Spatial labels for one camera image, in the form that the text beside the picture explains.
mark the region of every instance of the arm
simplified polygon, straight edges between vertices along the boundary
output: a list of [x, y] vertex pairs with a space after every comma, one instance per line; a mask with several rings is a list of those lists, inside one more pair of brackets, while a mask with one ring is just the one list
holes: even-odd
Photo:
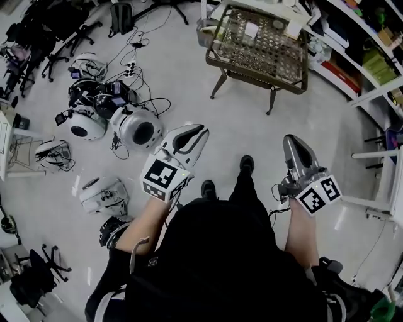
[[162, 226], [168, 217], [170, 207], [171, 203], [164, 203], [154, 197], [150, 197], [142, 214], [125, 230], [116, 248], [131, 253], [140, 239], [150, 237], [150, 241], [147, 244], [138, 247], [137, 254], [147, 255], [150, 251], [153, 251], [161, 234]]
[[290, 198], [291, 221], [285, 251], [304, 268], [319, 265], [316, 244], [316, 220], [295, 199]]

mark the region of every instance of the white tiled floor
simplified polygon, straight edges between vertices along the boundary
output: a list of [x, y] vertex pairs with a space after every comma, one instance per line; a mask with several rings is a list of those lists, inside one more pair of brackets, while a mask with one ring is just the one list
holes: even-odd
[[[173, 11], [166, 26], [147, 35], [150, 44], [137, 56], [153, 96], [172, 101], [171, 110], [161, 118], [166, 129], [187, 121], [210, 129], [210, 139], [196, 165], [196, 177], [182, 193], [181, 202], [198, 197], [205, 179], [214, 180], [222, 199], [229, 197], [239, 159], [248, 153], [255, 159], [254, 181], [259, 197], [267, 209], [277, 208], [270, 188], [287, 172], [282, 150], [282, 138], [287, 133], [303, 138], [315, 150], [319, 162], [330, 168], [344, 193], [370, 197], [373, 172], [350, 157], [352, 152], [370, 148], [364, 146], [363, 139], [375, 134], [364, 115], [346, 108], [346, 98], [314, 74], [309, 75], [309, 89], [301, 96], [279, 92], [271, 116], [265, 115], [267, 91], [236, 80], [229, 79], [211, 101], [210, 93], [220, 72], [205, 63], [206, 49], [197, 43], [195, 22], [200, 5], [186, 3], [181, 8], [190, 26], [185, 26]], [[108, 39], [110, 17], [107, 8], [98, 14], [102, 12], [104, 27], [91, 35], [96, 43], [92, 47], [83, 43], [79, 52], [96, 52], [110, 60], [128, 35]], [[168, 8], [154, 11], [145, 30], [159, 26], [168, 12]], [[139, 21], [140, 28], [144, 21]], [[119, 60], [111, 64], [109, 75], [122, 71]], [[55, 292], [83, 318], [86, 300], [108, 259], [106, 249], [98, 243], [99, 228], [106, 217], [86, 215], [78, 198], [72, 196], [72, 187], [77, 176], [81, 187], [93, 177], [117, 175], [131, 195], [130, 214], [136, 216], [147, 200], [138, 183], [147, 155], [132, 152], [128, 160], [118, 160], [109, 151], [111, 129], [102, 140], [85, 142], [72, 136], [66, 126], [56, 127], [54, 117], [68, 108], [67, 89], [73, 83], [67, 67], [65, 63], [56, 65], [51, 84], [38, 78], [26, 99], [20, 99], [17, 111], [31, 119], [32, 130], [54, 134], [71, 144], [77, 162], [74, 170], [36, 179], [10, 179], [1, 183], [1, 195], [5, 209], [16, 218], [27, 248], [38, 250], [42, 243], [59, 246], [73, 271], [69, 282], [59, 285]], [[140, 92], [147, 97], [145, 88]], [[288, 221], [289, 214], [277, 216], [275, 232], [280, 247], [285, 244]], [[367, 220], [365, 209], [358, 206], [339, 203], [329, 207], [317, 215], [319, 253], [342, 262], [341, 276], [350, 281], [383, 224]], [[370, 289], [383, 288], [402, 251], [402, 231], [394, 231], [393, 224], [386, 223], [380, 241], [358, 274], [360, 284]]]

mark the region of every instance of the power strip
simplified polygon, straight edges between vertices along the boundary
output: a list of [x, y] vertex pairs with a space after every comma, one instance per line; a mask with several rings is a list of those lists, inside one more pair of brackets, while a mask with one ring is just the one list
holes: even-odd
[[134, 76], [134, 68], [136, 67], [136, 59], [133, 57], [130, 63], [128, 63], [126, 71], [126, 78], [132, 78]]

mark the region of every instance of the black shoe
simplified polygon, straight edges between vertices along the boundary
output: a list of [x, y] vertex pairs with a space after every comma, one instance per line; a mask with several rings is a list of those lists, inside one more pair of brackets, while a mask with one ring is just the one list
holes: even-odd
[[215, 185], [211, 180], [206, 180], [201, 185], [201, 197], [210, 201], [217, 200], [217, 194], [215, 193]]
[[254, 170], [254, 161], [250, 155], [244, 155], [239, 163], [239, 168], [241, 171], [247, 171], [249, 175], [252, 175]]

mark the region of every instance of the black backpack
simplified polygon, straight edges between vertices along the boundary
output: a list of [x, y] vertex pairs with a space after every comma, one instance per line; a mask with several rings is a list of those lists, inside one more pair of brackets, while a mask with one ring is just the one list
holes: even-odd
[[132, 5], [129, 3], [115, 3], [111, 7], [112, 26], [108, 37], [112, 38], [117, 33], [122, 35], [133, 30]]

